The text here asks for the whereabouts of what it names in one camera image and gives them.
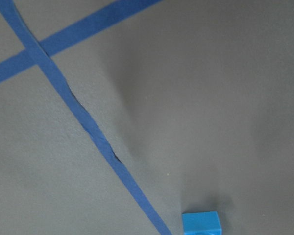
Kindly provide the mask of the long blue block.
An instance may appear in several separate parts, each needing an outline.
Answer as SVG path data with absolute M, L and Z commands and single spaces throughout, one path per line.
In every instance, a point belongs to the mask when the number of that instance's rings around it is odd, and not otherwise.
M 221 223 L 216 211 L 182 214 L 185 235 L 222 235 Z

